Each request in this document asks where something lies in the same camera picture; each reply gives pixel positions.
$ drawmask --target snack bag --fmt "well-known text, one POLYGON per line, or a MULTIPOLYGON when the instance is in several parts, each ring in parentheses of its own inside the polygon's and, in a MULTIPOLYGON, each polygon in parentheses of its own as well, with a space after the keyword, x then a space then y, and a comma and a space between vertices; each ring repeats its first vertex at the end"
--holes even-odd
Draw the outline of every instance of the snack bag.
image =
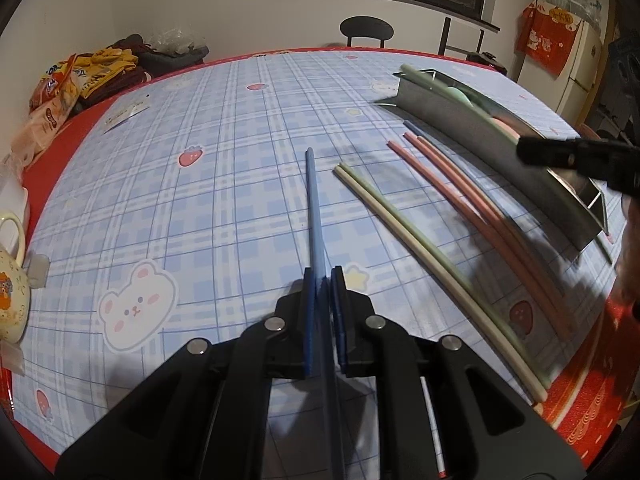
POLYGON ((53 142, 79 95, 78 77, 70 71, 57 87, 56 96, 29 115, 27 123, 11 143, 12 152, 20 158, 23 166, 28 166, 34 155, 46 150, 53 142))
POLYGON ((47 70, 47 73, 38 81, 31 99, 29 99, 29 112, 33 112, 44 103, 52 100, 60 92, 62 84, 71 73, 76 54, 69 56, 66 61, 60 61, 47 70))

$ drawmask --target green chopstick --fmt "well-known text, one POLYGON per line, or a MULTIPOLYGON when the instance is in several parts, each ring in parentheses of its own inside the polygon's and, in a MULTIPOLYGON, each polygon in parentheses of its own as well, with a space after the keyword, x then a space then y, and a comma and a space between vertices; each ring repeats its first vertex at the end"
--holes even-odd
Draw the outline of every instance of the green chopstick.
POLYGON ((373 198, 375 198, 384 208, 391 213, 391 215, 398 220, 402 226, 407 229, 420 244, 429 251, 438 263, 445 268, 445 270, 454 278, 465 292, 471 296, 471 298, 478 304, 478 306, 484 311, 487 317, 492 323, 498 327, 498 330, 502 332, 507 341, 513 346, 515 351, 522 357, 524 362, 529 366, 534 375, 540 380, 540 383, 548 390, 551 387, 551 380, 549 376, 542 370, 540 365, 529 354, 526 347, 518 338, 513 329, 508 323, 503 320, 500 315, 491 307, 474 289, 471 282, 464 276, 458 268, 451 263, 451 261, 437 248, 414 224, 412 224, 401 212, 392 205, 389 200, 384 198, 382 194, 375 189, 369 182, 363 179, 359 174, 353 171, 347 164, 341 162, 340 167, 358 184, 360 184, 373 198))

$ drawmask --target chair backrest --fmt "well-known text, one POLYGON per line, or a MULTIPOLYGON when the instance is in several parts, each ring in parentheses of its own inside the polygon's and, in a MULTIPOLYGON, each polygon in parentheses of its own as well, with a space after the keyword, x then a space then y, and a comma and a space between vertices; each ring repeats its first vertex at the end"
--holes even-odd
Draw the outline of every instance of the chair backrest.
POLYGON ((340 32, 347 37, 347 46, 351 46, 351 38, 374 38, 384 48, 385 41, 393 37, 394 28, 372 16, 352 16, 340 24, 340 32))

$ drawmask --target plastic bag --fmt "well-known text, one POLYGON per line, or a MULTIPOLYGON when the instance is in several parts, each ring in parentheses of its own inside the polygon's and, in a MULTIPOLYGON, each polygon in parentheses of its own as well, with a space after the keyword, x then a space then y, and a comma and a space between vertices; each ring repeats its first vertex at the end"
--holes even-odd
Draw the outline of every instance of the plastic bag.
POLYGON ((0 163, 0 180, 6 176, 6 172, 10 172, 22 184, 23 169, 22 158, 14 152, 9 152, 0 163))
POLYGON ((190 27, 182 25, 162 32, 154 32, 150 45, 156 52, 163 54, 186 54, 192 48, 203 47, 205 40, 194 34, 190 27))
POLYGON ((29 99, 30 113, 58 95, 60 87, 69 77, 75 61, 76 54, 72 54, 66 61, 60 61, 49 68, 47 73, 40 78, 33 94, 31 94, 31 99, 29 99))
POLYGON ((34 156, 53 142, 79 95, 78 77, 69 71, 67 78, 59 85, 57 95, 29 115, 27 123, 11 143, 12 152, 23 167, 31 164, 34 156))
POLYGON ((14 374, 24 375, 24 355, 22 349, 14 343, 0 340, 0 366, 14 374))

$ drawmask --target blue plaid tablecloth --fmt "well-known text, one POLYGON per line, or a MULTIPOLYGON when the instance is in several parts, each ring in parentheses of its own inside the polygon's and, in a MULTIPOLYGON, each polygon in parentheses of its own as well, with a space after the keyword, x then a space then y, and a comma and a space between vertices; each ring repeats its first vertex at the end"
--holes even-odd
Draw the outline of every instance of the blue plaid tablecloth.
MULTIPOLYGON (((406 248, 332 174, 340 161, 374 183, 509 319, 532 305, 529 351, 553 377, 583 341, 614 279, 620 197, 610 237, 581 254, 501 176, 443 134, 464 166, 527 232, 564 285, 578 332, 561 343, 495 250, 386 142, 402 121, 374 101, 395 95, 402 63, 484 92, 547 137, 574 131, 533 95, 477 66, 393 52, 255 56, 173 76, 120 97, 150 107, 89 133, 56 184, 30 250, 51 260, 34 290, 14 377, 15 418, 62 452, 193 337, 238 336, 273 311, 309 265, 305 150, 316 154, 326 264, 409 333, 455 333, 523 396, 492 348, 406 248)), ((428 164, 413 148, 412 152, 428 164)), ((350 479, 378 479, 374 380, 340 380, 350 479)), ((325 478, 319 378, 275 381, 264 478, 325 478)))

